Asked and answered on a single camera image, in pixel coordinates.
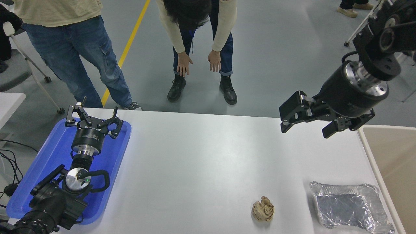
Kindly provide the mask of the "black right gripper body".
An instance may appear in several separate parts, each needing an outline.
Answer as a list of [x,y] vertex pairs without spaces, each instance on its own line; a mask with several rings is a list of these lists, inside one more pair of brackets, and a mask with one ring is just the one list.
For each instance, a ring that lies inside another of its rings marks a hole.
[[384,81],[373,77],[362,64],[343,64],[314,99],[349,119],[350,129],[358,129],[375,116],[373,107],[384,100]]

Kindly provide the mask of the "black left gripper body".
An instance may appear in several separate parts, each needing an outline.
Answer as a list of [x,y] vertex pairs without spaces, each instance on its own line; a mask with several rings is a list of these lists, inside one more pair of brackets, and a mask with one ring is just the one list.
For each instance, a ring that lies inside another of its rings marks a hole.
[[108,133],[108,127],[100,129],[89,126],[85,126],[84,128],[78,127],[71,148],[72,150],[77,151],[81,145],[89,145],[95,148],[95,151],[101,151],[104,138]]

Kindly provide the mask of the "person's right hand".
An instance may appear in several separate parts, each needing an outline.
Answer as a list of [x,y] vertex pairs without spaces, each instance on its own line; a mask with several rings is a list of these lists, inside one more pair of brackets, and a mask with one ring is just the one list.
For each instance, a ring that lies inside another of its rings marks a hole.
[[184,52],[178,53],[178,64],[176,71],[180,76],[185,77],[186,75],[190,74],[189,65],[192,65],[193,61],[189,57],[189,55]]

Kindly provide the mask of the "person's left hand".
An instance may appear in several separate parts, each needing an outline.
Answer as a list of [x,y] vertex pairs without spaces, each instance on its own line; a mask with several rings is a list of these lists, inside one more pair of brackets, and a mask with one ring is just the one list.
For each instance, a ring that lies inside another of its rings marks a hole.
[[208,62],[210,63],[210,71],[219,72],[221,69],[220,61],[221,61],[220,52],[211,50],[210,54],[208,55]]

